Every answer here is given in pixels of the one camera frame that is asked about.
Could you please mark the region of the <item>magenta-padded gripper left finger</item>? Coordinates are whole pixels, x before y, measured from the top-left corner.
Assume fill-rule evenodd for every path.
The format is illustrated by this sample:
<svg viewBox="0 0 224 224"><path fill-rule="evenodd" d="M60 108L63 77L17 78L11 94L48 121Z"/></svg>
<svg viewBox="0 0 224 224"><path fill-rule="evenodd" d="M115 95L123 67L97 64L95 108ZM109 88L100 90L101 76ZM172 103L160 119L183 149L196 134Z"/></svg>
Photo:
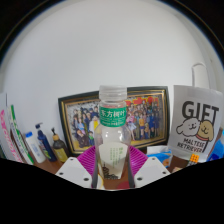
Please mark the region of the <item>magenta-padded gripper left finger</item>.
<svg viewBox="0 0 224 224"><path fill-rule="evenodd" d="M78 157L69 157L56 175L84 188L97 188L99 177L95 147L90 147Z"/></svg>

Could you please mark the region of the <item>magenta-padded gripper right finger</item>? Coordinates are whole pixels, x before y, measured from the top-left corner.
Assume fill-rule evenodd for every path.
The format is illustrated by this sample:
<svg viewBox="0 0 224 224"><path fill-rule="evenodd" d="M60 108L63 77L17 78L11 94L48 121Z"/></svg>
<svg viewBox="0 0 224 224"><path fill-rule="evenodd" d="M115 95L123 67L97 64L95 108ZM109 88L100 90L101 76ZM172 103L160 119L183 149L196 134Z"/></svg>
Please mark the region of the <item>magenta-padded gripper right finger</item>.
<svg viewBox="0 0 224 224"><path fill-rule="evenodd" d="M131 188L140 188L166 177L170 172L155 156L147 157L139 149L130 147L128 180Z"/></svg>

